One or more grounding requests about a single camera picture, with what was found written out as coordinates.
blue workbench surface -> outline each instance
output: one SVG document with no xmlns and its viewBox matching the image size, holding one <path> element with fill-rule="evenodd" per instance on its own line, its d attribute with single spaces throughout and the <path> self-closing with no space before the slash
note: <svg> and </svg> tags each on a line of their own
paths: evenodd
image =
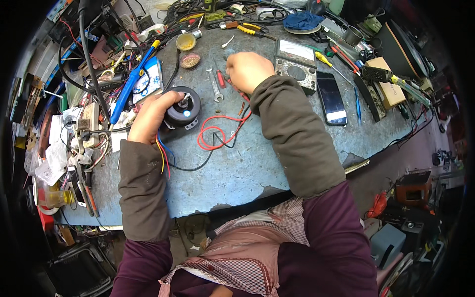
<svg viewBox="0 0 475 297">
<path fill-rule="evenodd" d="M 323 48 L 323 45 L 319 46 L 307 36 L 296 36 L 285 32 L 281 25 L 270 26 L 270 33 L 289 41 Z M 234 39 L 225 49 L 222 49 L 221 45 L 233 35 L 235 35 Z M 166 48 L 157 54 L 163 62 L 165 82 L 168 81 L 175 67 L 176 48 L 174 43 L 173 39 Z M 240 51 L 253 51 L 274 62 L 275 42 L 268 38 L 258 39 L 239 30 L 203 30 L 203 37 L 198 39 L 197 45 L 192 51 L 201 55 L 200 65 L 193 71 L 180 68 L 174 82 L 177 86 L 191 87 L 201 97 L 202 110 L 198 116 L 198 127 L 188 131 L 184 129 L 171 131 L 162 139 L 174 152 L 177 166 L 181 168 L 194 168 L 202 164 L 209 154 L 208 151 L 204 151 L 197 145 L 197 136 L 203 121 L 216 115 L 216 110 L 221 111 L 219 115 L 237 117 L 244 101 L 239 93 L 227 85 L 225 89 L 220 89 L 224 95 L 224 101 L 215 102 L 206 67 L 213 66 L 213 70 L 215 70 L 213 61 L 215 60 L 219 69 L 224 72 L 226 62 L 223 56 Z M 347 70 L 348 68 L 339 59 L 333 58 L 332 63 L 348 78 L 351 77 L 352 72 Z M 318 67 L 319 71 L 334 74 L 348 115 L 349 123 L 346 127 L 326 125 L 342 164 L 349 166 L 352 163 L 361 162 L 381 151 L 391 140 L 401 138 L 410 131 L 410 121 L 404 120 L 398 109 L 389 111 L 385 118 L 375 123 L 361 93 L 363 124 L 358 126 L 353 87 L 323 63 L 318 62 Z M 308 98 L 313 110 L 324 119 L 318 92 Z M 236 121 L 226 119 L 214 119 L 209 124 L 221 127 L 227 138 L 231 131 L 237 127 Z M 205 139 L 207 143 L 211 144 L 212 133 L 205 133 Z M 118 159 L 119 152 L 106 157 L 102 165 L 96 166 L 92 177 L 92 193 L 102 225 L 122 224 L 122 213 L 119 206 L 120 195 L 117 191 L 117 184 L 120 180 L 117 170 Z M 236 146 L 233 149 L 220 148 L 216 150 L 202 169 L 195 172 L 184 172 L 170 167 L 170 170 L 171 178 L 167 181 L 165 195 L 172 218 L 196 212 L 208 212 L 214 207 L 244 204 L 254 200 L 263 193 L 264 189 L 289 189 L 284 171 L 274 154 L 271 142 L 262 136 L 261 120 L 256 115 L 251 115 L 242 126 L 237 136 Z M 70 224 L 97 225 L 96 219 L 90 217 L 82 207 L 78 207 L 75 211 L 68 206 L 63 209 Z"/>
</svg>

yellow screwdriver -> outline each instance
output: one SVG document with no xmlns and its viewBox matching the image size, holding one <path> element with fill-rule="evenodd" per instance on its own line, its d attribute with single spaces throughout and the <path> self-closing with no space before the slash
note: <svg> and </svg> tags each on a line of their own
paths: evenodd
<svg viewBox="0 0 475 297">
<path fill-rule="evenodd" d="M 350 83 L 350 85 L 354 86 L 353 83 L 351 81 L 349 81 L 340 71 L 338 71 L 338 69 L 336 69 L 335 67 L 333 67 L 333 64 L 331 64 L 330 62 L 328 62 L 327 58 L 322 55 L 321 53 L 319 52 L 315 52 L 315 56 L 317 57 L 317 59 L 319 59 L 321 62 L 327 64 L 328 66 L 330 66 L 331 68 L 335 69 L 336 72 L 338 72 L 339 75 L 341 75 L 344 79 L 346 79 L 347 82 Z"/>
</svg>

rag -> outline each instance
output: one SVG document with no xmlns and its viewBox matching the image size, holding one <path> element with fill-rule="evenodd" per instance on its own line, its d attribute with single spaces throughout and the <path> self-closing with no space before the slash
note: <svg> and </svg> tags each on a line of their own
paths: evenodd
<svg viewBox="0 0 475 297">
<path fill-rule="evenodd" d="M 283 23 L 287 29 L 310 30 L 317 27 L 324 19 L 325 17 L 311 14 L 309 11 L 303 11 L 288 15 Z"/>
</svg>

soldering iron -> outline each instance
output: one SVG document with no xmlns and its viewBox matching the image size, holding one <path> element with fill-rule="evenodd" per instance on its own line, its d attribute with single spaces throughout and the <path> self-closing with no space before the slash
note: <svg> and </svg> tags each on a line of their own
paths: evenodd
<svg viewBox="0 0 475 297">
<path fill-rule="evenodd" d="M 143 65 L 145 62 L 148 60 L 152 52 L 157 48 L 157 46 L 160 44 L 159 40 L 154 41 L 152 44 L 152 47 L 149 49 L 149 51 L 145 54 L 144 57 L 142 57 L 142 60 L 140 61 L 140 64 L 130 72 L 129 78 L 127 79 L 127 82 L 125 83 L 125 86 L 122 89 L 122 92 L 120 93 L 119 99 L 117 99 L 117 103 L 115 104 L 114 112 L 112 113 L 111 116 L 111 125 L 109 130 L 112 131 L 114 128 L 114 125 L 117 123 L 119 120 L 120 114 L 124 109 L 124 105 L 127 102 L 127 98 L 130 95 L 130 92 L 132 92 L 133 86 L 137 83 L 141 76 L 141 72 Z"/>
</svg>

open-end wrench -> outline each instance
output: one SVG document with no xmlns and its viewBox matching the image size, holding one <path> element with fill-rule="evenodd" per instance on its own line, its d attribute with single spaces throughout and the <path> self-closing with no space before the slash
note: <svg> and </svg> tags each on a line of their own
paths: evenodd
<svg viewBox="0 0 475 297">
<path fill-rule="evenodd" d="M 211 81 L 211 84 L 213 85 L 214 101 L 219 102 L 219 100 L 218 100 L 219 98 L 221 98 L 221 100 L 224 100 L 224 96 L 223 96 L 223 94 L 221 94 L 219 92 L 218 85 L 217 85 L 216 80 L 214 78 L 213 67 L 207 68 L 206 71 L 208 72 L 209 80 Z"/>
</svg>

